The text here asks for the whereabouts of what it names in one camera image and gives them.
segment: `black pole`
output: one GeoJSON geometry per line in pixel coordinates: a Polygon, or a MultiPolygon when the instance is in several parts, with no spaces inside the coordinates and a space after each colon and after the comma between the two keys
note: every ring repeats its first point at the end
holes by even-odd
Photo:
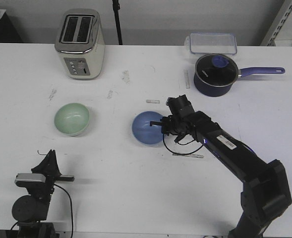
{"type": "Polygon", "coordinates": [[[118,10],[119,9],[120,9],[120,5],[119,5],[118,0],[113,0],[113,10],[114,10],[114,15],[115,15],[115,23],[116,23],[116,29],[117,29],[118,44],[122,45],[121,29],[120,29],[119,15],[118,15],[118,10]]]}

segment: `cable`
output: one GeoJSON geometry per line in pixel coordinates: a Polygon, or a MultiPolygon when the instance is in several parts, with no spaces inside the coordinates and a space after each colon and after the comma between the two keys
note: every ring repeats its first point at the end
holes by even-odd
{"type": "Polygon", "coordinates": [[[10,238],[11,237],[11,233],[12,233],[12,229],[18,224],[18,222],[16,222],[15,224],[12,225],[12,227],[10,228],[9,230],[9,234],[8,234],[8,237],[10,238]]]}
{"type": "Polygon", "coordinates": [[[71,231],[71,237],[70,237],[70,238],[72,238],[72,237],[73,237],[73,231],[74,231],[74,223],[73,223],[73,207],[72,207],[72,199],[71,199],[71,196],[70,196],[70,194],[69,194],[69,193],[68,193],[63,187],[61,187],[61,186],[59,186],[59,185],[57,185],[57,184],[55,184],[55,183],[54,183],[54,186],[56,186],[56,187],[62,189],[62,190],[67,194],[68,198],[70,199],[70,207],[71,207],[71,222],[72,222],[72,231],[71,231]]]}
{"type": "Polygon", "coordinates": [[[193,154],[193,153],[197,152],[198,150],[200,150],[203,147],[203,145],[201,145],[198,149],[196,149],[195,151],[192,151],[190,153],[177,153],[177,152],[174,152],[174,151],[172,151],[171,149],[169,149],[167,147],[166,142],[165,142],[165,135],[163,135],[163,142],[164,142],[165,148],[167,150],[169,150],[171,153],[176,154],[176,155],[190,155],[190,154],[193,154]]]}
{"type": "Polygon", "coordinates": [[[244,142],[241,142],[240,140],[235,140],[236,142],[240,143],[244,147],[246,147],[250,152],[252,152],[254,155],[256,155],[255,151],[253,151],[248,145],[246,145],[244,142]]]}
{"type": "Polygon", "coordinates": [[[185,144],[181,144],[181,143],[177,142],[177,144],[179,144],[179,145],[188,145],[188,144],[192,143],[193,141],[195,141],[195,140],[192,140],[192,141],[190,141],[188,143],[185,143],[185,144]]]}

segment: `table surface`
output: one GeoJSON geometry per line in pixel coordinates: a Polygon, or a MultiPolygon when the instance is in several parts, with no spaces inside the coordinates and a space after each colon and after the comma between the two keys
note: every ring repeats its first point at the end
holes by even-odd
{"type": "MultiPolygon", "coordinates": [[[[205,148],[197,152],[204,158],[173,156],[131,132],[136,115],[167,116],[167,98],[182,94],[262,160],[280,160],[292,193],[292,48],[239,47],[234,60],[239,68],[277,66],[286,73],[241,78],[211,98],[194,87],[194,64],[181,46],[106,46],[99,77],[80,81],[66,76],[53,45],[0,44],[0,229],[15,222],[12,205],[27,194],[14,184],[17,173],[42,161],[37,151],[55,149],[61,173],[75,175],[59,185],[72,197],[76,231],[227,235],[242,214],[241,182],[205,148]],[[72,102],[91,114],[77,137],[54,126],[57,110],[72,102]]],[[[173,139],[168,144],[179,152],[199,146],[177,147],[173,139]]],[[[69,213],[68,197],[56,189],[47,221],[70,231],[69,213]]],[[[292,237],[292,205],[265,236],[292,237]]]]}

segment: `toaster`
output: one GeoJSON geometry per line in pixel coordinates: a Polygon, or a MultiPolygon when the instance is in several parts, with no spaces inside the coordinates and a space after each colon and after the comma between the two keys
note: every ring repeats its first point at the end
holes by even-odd
{"type": "Polygon", "coordinates": [[[79,80],[97,77],[105,53],[98,12],[82,8],[67,11],[58,30],[55,49],[69,77],[79,80]]]}

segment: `bowl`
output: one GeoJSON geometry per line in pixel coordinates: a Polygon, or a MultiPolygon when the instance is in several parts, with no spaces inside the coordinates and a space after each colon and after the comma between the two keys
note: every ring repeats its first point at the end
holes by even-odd
{"type": "Polygon", "coordinates": [[[77,136],[88,126],[90,113],[80,103],[70,103],[61,107],[55,115],[56,128],[65,135],[77,136]]]}

